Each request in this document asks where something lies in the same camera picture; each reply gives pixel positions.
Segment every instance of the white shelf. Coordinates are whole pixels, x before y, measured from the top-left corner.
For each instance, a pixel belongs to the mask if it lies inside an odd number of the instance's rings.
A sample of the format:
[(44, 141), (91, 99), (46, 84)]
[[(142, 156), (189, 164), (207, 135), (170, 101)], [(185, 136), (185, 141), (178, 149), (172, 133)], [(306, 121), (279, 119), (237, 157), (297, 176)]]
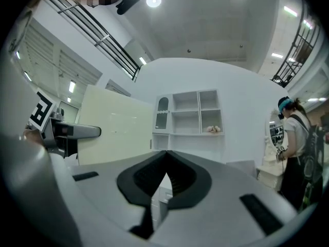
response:
[(189, 112), (198, 112), (198, 109), (185, 109), (185, 110), (176, 110), (172, 112), (172, 114), (181, 114), (181, 113), (189, 113)]
[(220, 111), (220, 109), (215, 108), (215, 109), (201, 109), (201, 111)]
[(174, 111), (198, 110), (197, 92), (173, 94)]
[(218, 126), (221, 132), (224, 131), (222, 115), (220, 110), (201, 111), (202, 133), (207, 133), (209, 126)]
[(218, 109), (218, 95), (216, 90), (199, 92), (200, 108), (203, 109)]
[(186, 111), (172, 113), (173, 133), (198, 134), (200, 133), (199, 112)]
[(211, 137), (216, 137), (216, 136), (220, 136), (220, 135), (224, 135), (223, 132), (221, 133), (202, 133), (202, 134), (170, 134), (170, 135), (175, 135), (175, 136), (211, 136)]
[(169, 136), (167, 134), (153, 134), (153, 150), (168, 150)]

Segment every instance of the ceiling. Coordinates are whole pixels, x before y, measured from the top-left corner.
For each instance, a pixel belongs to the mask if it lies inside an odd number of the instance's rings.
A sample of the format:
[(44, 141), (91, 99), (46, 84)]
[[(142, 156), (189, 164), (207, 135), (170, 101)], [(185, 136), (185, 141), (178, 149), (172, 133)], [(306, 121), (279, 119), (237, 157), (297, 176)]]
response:
[[(284, 11), (284, 6), (295, 11), (298, 16), (295, 17)], [(284, 58), (287, 56), (299, 26), (301, 11), (301, 0), (279, 0), (275, 32), (267, 56), (259, 71), (259, 74), (265, 78), (272, 79), (282, 65)], [(277, 53), (284, 57), (279, 59), (273, 57), (272, 53)]]
[(250, 33), (259, 26), (254, 19), (261, 11), (266, 11), (263, 24), (275, 25), (276, 0), (263, 7), (259, 6), (262, 0), (162, 0), (157, 8), (148, 7), (145, 1), (117, 17), (125, 28), (123, 18), (138, 30), (136, 39), (148, 37), (150, 52), (154, 47), (161, 52), (157, 57), (199, 58), (248, 68), (254, 66), (249, 53), (255, 44), (260, 52), (268, 51), (272, 31), (264, 25), (267, 35), (261, 41)]
[(329, 74), (325, 73), (323, 67), (320, 68), (295, 97), (300, 99), (307, 112), (321, 105), (321, 101), (312, 102), (308, 100), (311, 98), (329, 98)]
[[(87, 85), (95, 85), (102, 74), (94, 68), (87, 69), (65, 46), (36, 28), (33, 23), (27, 28), (19, 64), (38, 87), (66, 103), (70, 97), (70, 104), (79, 108)], [(76, 83), (73, 93), (68, 91), (71, 80)], [(110, 84), (107, 89), (121, 93)]]

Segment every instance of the white wall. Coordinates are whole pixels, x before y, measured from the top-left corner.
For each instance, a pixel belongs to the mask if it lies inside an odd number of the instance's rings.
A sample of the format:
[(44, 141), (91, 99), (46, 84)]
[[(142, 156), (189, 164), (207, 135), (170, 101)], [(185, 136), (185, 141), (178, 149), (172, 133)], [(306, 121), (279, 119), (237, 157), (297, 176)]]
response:
[(158, 59), (144, 65), (132, 97), (155, 105), (156, 96), (217, 89), (225, 127), (222, 162), (262, 164), (265, 121), (288, 92), (270, 80), (233, 65), (200, 59)]
[(80, 112), (81, 112), (81, 109), (78, 110), (78, 113), (77, 113), (77, 116), (76, 116), (76, 120), (74, 121), (75, 124), (77, 124), (78, 121), (79, 121), (79, 118), (80, 118)]
[(121, 69), (94, 47), (93, 43), (78, 32), (69, 21), (59, 15), (46, 0), (41, 0), (33, 18), (81, 59), (102, 74), (107, 74), (111, 80), (126, 91), (130, 92), (131, 88), (135, 86), (134, 82)]

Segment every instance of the black railing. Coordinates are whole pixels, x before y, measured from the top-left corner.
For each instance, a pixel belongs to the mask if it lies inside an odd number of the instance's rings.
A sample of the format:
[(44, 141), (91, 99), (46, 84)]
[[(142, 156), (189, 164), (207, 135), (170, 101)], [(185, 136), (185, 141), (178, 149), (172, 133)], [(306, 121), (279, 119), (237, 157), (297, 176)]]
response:
[(296, 36), (291, 48), (272, 81), (286, 87), (300, 71), (311, 54), (320, 34), (320, 25), (310, 14), (307, 4), (302, 1), (302, 13)]
[(95, 47), (112, 60), (133, 81), (136, 80), (140, 66), (87, 9), (78, 2), (72, 4), (68, 0), (50, 1), (59, 9), (58, 14), (66, 15), (95, 42)]

